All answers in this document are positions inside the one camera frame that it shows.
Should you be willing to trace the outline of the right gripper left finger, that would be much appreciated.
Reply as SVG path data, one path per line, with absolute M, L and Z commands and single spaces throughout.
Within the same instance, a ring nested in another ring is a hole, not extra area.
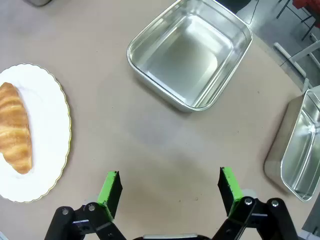
M 96 201 L 74 210 L 58 207 L 45 235 L 46 240 L 83 240 L 96 234 L 100 240 L 124 240 L 114 224 L 123 186 L 118 171 L 109 171 Z

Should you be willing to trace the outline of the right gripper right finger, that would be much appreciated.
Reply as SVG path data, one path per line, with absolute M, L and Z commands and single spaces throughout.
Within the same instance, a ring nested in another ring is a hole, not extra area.
M 239 240 L 245 229 L 256 229 L 262 240 L 297 240 L 298 234 L 281 198 L 262 202 L 245 196 L 230 167 L 221 167 L 217 184 L 227 219 L 214 240 Z

